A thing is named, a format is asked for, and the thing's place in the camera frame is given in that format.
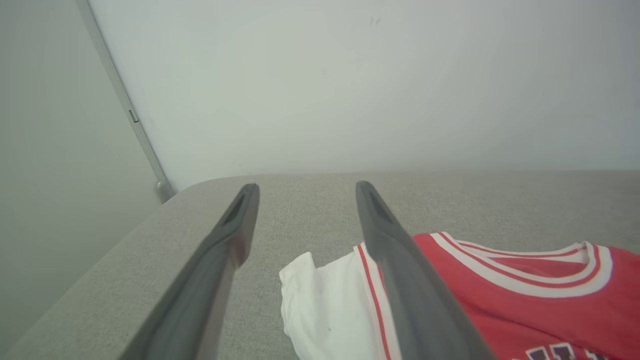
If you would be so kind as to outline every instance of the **gray couch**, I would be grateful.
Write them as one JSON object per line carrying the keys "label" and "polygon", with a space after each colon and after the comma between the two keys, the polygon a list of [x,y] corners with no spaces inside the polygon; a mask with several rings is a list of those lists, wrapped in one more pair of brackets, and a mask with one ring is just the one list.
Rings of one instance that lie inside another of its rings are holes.
{"label": "gray couch", "polygon": [[260,211],[234,279],[219,358],[295,358],[278,271],[305,251],[322,266],[362,241],[355,183],[373,183],[410,234],[449,231],[504,250],[576,241],[640,251],[640,172],[264,175],[206,181],[127,235],[9,351],[8,359],[112,359],[245,183]]}

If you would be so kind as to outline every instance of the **white t-shirt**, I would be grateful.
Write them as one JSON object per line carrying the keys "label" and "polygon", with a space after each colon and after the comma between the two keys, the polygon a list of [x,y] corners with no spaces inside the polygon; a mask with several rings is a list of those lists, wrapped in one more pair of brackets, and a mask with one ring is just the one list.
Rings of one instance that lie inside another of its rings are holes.
{"label": "white t-shirt", "polygon": [[381,273],[364,243],[320,268],[306,252],[280,280],[284,332],[300,359],[401,359]]}

